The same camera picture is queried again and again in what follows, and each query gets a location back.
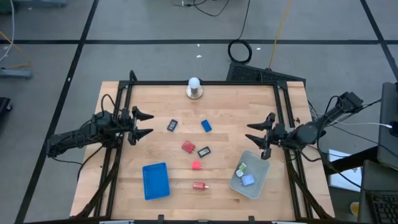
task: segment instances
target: blue tray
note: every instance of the blue tray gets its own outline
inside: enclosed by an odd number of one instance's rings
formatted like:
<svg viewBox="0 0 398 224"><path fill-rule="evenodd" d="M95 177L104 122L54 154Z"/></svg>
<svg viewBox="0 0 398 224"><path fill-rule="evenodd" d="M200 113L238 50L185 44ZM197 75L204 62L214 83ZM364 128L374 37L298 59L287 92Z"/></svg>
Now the blue tray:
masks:
<svg viewBox="0 0 398 224"><path fill-rule="evenodd" d="M166 197L170 195L169 178L166 163L144 166L142 168L145 200Z"/></svg>

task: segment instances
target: concrete floor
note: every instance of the concrete floor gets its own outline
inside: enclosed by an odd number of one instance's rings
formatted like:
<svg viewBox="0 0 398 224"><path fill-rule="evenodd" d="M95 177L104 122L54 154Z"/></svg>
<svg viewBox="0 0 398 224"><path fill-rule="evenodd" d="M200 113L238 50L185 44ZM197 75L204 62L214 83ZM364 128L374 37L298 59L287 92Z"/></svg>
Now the concrete floor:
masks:
<svg viewBox="0 0 398 224"><path fill-rule="evenodd" d="M224 0L202 8L216 13ZM16 14L18 40L79 40L93 0L69 0L64 8L23 5ZM222 15L208 17L194 7L171 6L170 1L99 0L87 39L165 40L234 39L240 34L247 1L231 0ZM398 2L367 0L385 39L398 39ZM251 0L243 39L273 39L287 0ZM11 17L0 16L0 30L11 36ZM360 1L294 1L280 39L377 40ZM5 51L0 45L0 55ZM20 45L33 59L31 80L0 80L0 96L9 97L14 110L0 135L0 217L13 223L49 128L77 45ZM272 45L252 44L250 66L265 68ZM398 57L398 46L388 45ZM127 79L133 69L139 80L225 80L229 67L227 44L84 45L56 132L76 129L95 109L103 81ZM244 58L236 46L233 54ZM23 63L12 49L0 64ZM396 78L377 45L278 45L272 69L307 79L307 96L321 113L332 95L353 91L365 103L380 98L383 82ZM379 105L347 120L378 122ZM377 126L342 126L377 141ZM373 144L333 128L322 149L359 152ZM70 150L60 159L81 162L83 150ZM78 166L46 160L26 217L28 221L67 218L76 187Z"/></svg>

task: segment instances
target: white ball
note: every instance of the white ball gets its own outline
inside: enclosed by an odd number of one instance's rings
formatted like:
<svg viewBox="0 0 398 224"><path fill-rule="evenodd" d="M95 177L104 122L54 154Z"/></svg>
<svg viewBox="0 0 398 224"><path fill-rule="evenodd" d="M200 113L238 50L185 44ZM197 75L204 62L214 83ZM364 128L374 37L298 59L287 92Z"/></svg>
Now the white ball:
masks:
<svg viewBox="0 0 398 224"><path fill-rule="evenodd" d="M198 88L200 86L200 81L198 78L193 77L189 79L188 85L191 88Z"/></svg>

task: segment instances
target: wooden table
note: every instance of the wooden table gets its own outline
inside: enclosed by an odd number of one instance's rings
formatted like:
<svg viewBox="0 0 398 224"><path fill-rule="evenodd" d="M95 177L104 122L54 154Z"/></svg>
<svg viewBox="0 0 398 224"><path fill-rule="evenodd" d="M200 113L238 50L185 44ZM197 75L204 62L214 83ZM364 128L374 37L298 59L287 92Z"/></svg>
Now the wooden table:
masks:
<svg viewBox="0 0 398 224"><path fill-rule="evenodd" d="M103 82L96 112L101 111L101 96L107 93L115 99L117 86L118 82ZM299 118L301 123L310 121L303 83L288 82L288 87L294 117ZM138 122L138 128L153 128L154 131L136 146L127 141L123 144L112 219L155 220L163 214L166 220L248 220L249 215L254 215L256 220L295 220L281 148L272 148L270 170L257 200L229 187L229 180L242 152L249 149L256 154L261 153L244 135L261 136L264 133L246 125L264 121L270 112L277 114L273 87L207 85L203 88L203 96L199 100L191 100L185 94L185 85L133 86L130 109L136 105L143 113L155 116ZM283 95L280 97L285 108ZM105 100L104 108L113 111L109 100ZM171 119L178 121L173 133L166 130ZM213 128L209 133L205 133L200 124L204 119ZM211 154L202 159L195 153L188 154L181 149L184 140L194 143L196 149L209 146ZM98 146L88 146L85 158ZM80 212L97 190L104 152L102 150L95 155L82 170L71 215ZM318 152L310 147L303 152L312 159L319 157ZM199 160L203 170L192 170L192 161ZM146 201L142 167L158 162L167 163L171 195ZM322 162L310 163L303 159L303 165L308 189L325 211L334 216ZM210 188L194 190L193 181L205 182ZM297 192L304 216L303 197L299 189ZM107 198L108 193L105 193L101 214L105 213Z"/></svg>

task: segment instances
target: red object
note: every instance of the red object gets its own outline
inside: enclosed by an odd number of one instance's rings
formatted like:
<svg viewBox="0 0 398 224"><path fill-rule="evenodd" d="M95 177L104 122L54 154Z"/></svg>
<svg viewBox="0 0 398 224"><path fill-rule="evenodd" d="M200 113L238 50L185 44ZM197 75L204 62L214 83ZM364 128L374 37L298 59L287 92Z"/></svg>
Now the red object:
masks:
<svg viewBox="0 0 398 224"><path fill-rule="evenodd" d="M193 161L192 162L192 169L200 170L200 162L199 161Z"/></svg>
<svg viewBox="0 0 398 224"><path fill-rule="evenodd" d="M206 186L205 183L202 182L194 182L193 186L194 189L198 189L198 190L205 190L206 188L208 188L209 186Z"/></svg>
<svg viewBox="0 0 398 224"><path fill-rule="evenodd" d="M192 151L195 149L195 145L190 143L189 141L185 141L184 144L182 144L182 149L187 151L188 153L192 153Z"/></svg>

